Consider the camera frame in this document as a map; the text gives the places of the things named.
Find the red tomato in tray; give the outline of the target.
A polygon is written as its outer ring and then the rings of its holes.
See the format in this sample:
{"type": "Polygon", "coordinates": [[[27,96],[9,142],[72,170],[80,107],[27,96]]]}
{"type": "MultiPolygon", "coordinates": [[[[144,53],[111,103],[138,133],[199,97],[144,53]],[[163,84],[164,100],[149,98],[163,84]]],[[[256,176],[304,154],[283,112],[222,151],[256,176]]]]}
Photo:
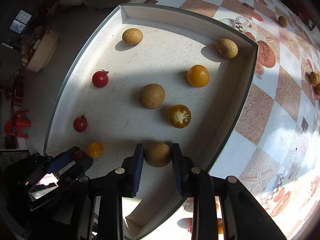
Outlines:
{"type": "Polygon", "coordinates": [[[108,84],[108,71],[99,70],[92,76],[92,84],[96,88],[103,88],[108,84]]]}

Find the white shallow cardboard tray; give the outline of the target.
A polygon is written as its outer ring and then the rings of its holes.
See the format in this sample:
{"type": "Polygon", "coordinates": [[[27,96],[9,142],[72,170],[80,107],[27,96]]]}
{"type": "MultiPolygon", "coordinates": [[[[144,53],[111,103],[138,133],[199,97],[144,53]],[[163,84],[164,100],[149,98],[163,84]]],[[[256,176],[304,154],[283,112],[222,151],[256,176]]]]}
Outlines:
{"type": "Polygon", "coordinates": [[[102,153],[95,179],[121,165],[138,144],[143,169],[125,205],[124,235],[141,239],[181,204],[167,153],[178,143],[208,170],[240,117],[259,46],[221,21],[150,4],[118,6],[88,39],[57,96],[44,151],[72,146],[102,153]]]}

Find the red plastic stool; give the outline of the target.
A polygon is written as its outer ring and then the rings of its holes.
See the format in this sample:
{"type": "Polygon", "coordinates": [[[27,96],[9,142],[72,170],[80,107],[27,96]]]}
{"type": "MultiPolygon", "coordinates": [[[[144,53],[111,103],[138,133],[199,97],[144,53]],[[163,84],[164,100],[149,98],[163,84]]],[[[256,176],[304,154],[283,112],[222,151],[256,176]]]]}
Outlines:
{"type": "Polygon", "coordinates": [[[23,134],[24,128],[30,128],[32,126],[31,121],[23,118],[23,115],[28,112],[28,109],[18,110],[15,112],[14,118],[6,122],[4,131],[7,136],[24,139],[29,138],[27,135],[23,134]]]}

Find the brown longan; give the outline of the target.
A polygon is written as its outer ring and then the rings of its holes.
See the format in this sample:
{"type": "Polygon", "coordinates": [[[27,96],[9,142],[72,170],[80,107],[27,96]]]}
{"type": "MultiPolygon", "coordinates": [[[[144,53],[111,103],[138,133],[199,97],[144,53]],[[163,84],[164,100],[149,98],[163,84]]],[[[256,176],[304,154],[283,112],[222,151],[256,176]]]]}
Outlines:
{"type": "Polygon", "coordinates": [[[279,16],[278,22],[283,28],[287,28],[289,26],[289,21],[285,16],[279,16]]]}
{"type": "Polygon", "coordinates": [[[152,167],[164,167],[171,161],[170,147],[165,143],[152,143],[145,148],[144,159],[152,167]]]}

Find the yellow tomato in tray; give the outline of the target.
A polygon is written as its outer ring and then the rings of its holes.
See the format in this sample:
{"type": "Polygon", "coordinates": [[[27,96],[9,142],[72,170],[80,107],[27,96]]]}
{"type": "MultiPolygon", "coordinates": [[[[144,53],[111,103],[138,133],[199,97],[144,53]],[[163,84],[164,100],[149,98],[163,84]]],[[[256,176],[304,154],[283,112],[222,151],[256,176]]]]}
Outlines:
{"type": "Polygon", "coordinates": [[[187,80],[195,88],[205,87],[209,83],[209,72],[203,65],[194,65],[187,71],[187,80]]]}

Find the longan tray centre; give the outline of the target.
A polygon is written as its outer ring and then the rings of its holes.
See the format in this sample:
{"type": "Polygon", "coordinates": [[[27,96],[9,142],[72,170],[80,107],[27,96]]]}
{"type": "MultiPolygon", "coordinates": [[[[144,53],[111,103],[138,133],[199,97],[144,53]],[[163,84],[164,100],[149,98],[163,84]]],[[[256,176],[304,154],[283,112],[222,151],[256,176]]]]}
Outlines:
{"type": "Polygon", "coordinates": [[[146,109],[157,109],[161,106],[164,99],[165,90],[157,83],[144,86],[139,94],[139,102],[146,109]]]}

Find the orange tomato stem up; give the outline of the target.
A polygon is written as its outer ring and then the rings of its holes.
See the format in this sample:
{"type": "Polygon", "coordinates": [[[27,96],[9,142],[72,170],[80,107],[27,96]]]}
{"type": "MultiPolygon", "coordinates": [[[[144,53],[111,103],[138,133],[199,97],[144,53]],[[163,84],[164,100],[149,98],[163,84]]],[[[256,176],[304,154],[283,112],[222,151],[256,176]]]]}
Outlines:
{"type": "Polygon", "coordinates": [[[168,122],[172,127],[182,129],[191,122],[191,111],[185,105],[173,105],[167,111],[168,122]]]}

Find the longan in tray left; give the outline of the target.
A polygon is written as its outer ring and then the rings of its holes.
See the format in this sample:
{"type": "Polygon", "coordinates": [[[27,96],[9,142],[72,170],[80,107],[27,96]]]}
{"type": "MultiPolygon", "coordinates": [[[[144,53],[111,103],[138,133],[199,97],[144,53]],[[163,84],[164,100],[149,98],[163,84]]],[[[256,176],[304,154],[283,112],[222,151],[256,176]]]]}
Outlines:
{"type": "Polygon", "coordinates": [[[143,33],[137,28],[130,28],[123,32],[122,40],[129,46],[139,44],[143,39],[143,33]]]}

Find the red tomato near gripper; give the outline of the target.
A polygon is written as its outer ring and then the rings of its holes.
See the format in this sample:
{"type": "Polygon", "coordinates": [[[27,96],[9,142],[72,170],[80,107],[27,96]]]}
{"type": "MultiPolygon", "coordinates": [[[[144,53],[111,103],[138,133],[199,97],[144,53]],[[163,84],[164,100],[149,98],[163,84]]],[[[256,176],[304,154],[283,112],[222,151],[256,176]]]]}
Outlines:
{"type": "Polygon", "coordinates": [[[80,161],[82,161],[85,157],[87,156],[85,151],[76,151],[73,154],[73,160],[78,163],[80,161]]]}

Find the small yellow tray tomato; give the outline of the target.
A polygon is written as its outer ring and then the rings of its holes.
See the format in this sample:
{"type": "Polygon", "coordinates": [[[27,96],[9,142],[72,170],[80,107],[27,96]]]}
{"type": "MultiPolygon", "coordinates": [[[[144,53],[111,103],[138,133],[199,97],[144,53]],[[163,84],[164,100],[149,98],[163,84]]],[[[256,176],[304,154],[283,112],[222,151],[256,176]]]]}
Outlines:
{"type": "Polygon", "coordinates": [[[87,155],[93,159],[99,158],[104,152],[104,148],[101,143],[92,141],[87,146],[87,155]]]}

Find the longan in tray corner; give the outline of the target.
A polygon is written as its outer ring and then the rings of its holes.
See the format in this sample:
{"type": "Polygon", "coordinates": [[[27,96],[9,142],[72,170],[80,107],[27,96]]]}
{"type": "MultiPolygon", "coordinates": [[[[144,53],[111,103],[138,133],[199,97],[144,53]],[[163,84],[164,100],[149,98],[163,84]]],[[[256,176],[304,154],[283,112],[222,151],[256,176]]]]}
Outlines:
{"type": "Polygon", "coordinates": [[[233,59],[238,54],[238,46],[230,39],[222,38],[216,43],[217,52],[225,59],[233,59]]]}

